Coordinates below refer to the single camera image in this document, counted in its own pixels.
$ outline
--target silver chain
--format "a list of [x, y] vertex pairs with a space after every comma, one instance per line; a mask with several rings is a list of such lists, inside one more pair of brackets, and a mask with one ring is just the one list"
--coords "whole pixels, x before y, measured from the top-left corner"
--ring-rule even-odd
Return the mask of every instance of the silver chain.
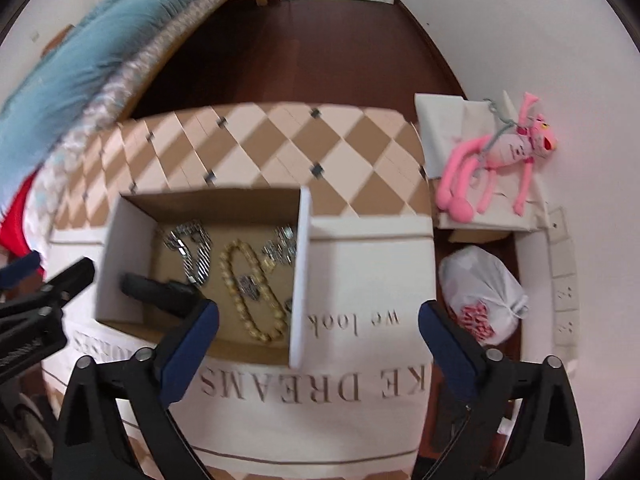
[[269, 240], [262, 248], [262, 254], [274, 264], [292, 266], [296, 259], [296, 232], [291, 226], [278, 227], [276, 239]]
[[[198, 259], [193, 269], [193, 256], [191, 251], [182, 241], [183, 236], [189, 236], [198, 245]], [[211, 262], [211, 238], [199, 221], [191, 221], [178, 225], [164, 239], [164, 244], [172, 251], [178, 251], [182, 256], [184, 273], [189, 283], [203, 286], [209, 279], [209, 267]]]

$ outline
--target wooden bed frame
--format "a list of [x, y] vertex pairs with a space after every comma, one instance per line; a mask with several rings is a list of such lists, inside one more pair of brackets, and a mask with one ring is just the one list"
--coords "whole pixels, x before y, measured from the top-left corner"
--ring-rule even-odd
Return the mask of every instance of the wooden bed frame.
[[[222, 1], [219, 5], [212, 8], [206, 16], [204, 16], [195, 27], [191, 30], [187, 30], [184, 34], [175, 39], [171, 48], [164, 54], [162, 59], [156, 63], [153, 67], [153, 70], [146, 76], [146, 79], [143, 81], [142, 85], [138, 89], [138, 92], [131, 97], [131, 99], [127, 102], [122, 112], [120, 113], [117, 121], [123, 122], [130, 118], [133, 110], [135, 110], [136, 106], [142, 99], [142, 96], [146, 93], [146, 90], [149, 88], [151, 83], [154, 81], [156, 76], [160, 73], [160, 71], [164, 68], [164, 66], [168, 63], [168, 61], [173, 57], [173, 55], [178, 51], [178, 49], [184, 44], [188, 37], [196, 31], [196, 29], [210, 16], [213, 12], [215, 12], [222, 4], [226, 2]], [[268, 4], [268, 0], [255, 0], [256, 4], [259, 7], [266, 6]], [[62, 41], [65, 39], [65, 36], [69, 33], [70, 30], [73, 29], [73, 25], [67, 25], [63, 30], [61, 30], [49, 43], [46, 44], [44, 49], [42, 50], [42, 56], [45, 56], [48, 52], [56, 48]]]

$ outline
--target blue blanket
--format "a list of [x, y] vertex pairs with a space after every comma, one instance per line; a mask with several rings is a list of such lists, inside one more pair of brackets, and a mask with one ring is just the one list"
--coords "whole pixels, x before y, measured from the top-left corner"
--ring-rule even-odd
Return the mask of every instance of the blue blanket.
[[104, 0], [0, 112], [0, 212], [120, 67], [193, 0]]

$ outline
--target pink panther plush toy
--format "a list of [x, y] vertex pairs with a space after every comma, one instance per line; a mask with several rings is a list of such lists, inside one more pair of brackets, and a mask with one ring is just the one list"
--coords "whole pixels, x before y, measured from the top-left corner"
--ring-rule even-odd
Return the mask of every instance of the pink panther plush toy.
[[524, 161], [524, 173], [520, 182], [520, 192], [513, 203], [513, 211], [524, 215], [524, 204], [529, 193], [533, 174], [534, 156], [546, 158], [556, 148], [556, 136], [541, 114], [530, 116], [533, 105], [538, 102], [535, 95], [526, 93], [520, 108], [518, 123], [507, 124], [496, 135], [487, 135], [467, 140], [455, 147], [442, 173], [436, 192], [436, 204], [456, 222], [471, 222], [474, 208], [466, 199], [471, 177], [478, 169], [489, 172], [489, 180], [478, 203], [477, 211], [484, 213], [494, 193], [497, 179], [496, 170]]

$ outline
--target wall socket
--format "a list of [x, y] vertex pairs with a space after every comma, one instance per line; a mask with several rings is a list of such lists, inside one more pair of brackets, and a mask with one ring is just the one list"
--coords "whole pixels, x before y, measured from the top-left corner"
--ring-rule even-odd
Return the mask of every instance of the wall socket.
[[569, 231], [566, 228], [564, 219], [564, 208], [559, 207], [549, 213], [549, 229], [546, 231], [546, 235], [550, 244], [555, 244], [569, 237]]
[[553, 279], [554, 309], [556, 312], [578, 310], [578, 277], [575, 274]]
[[556, 326], [554, 329], [554, 343], [562, 346], [578, 344], [578, 329], [580, 311], [567, 310], [556, 312]]
[[549, 245], [551, 275], [568, 276], [576, 273], [574, 243], [571, 238]]

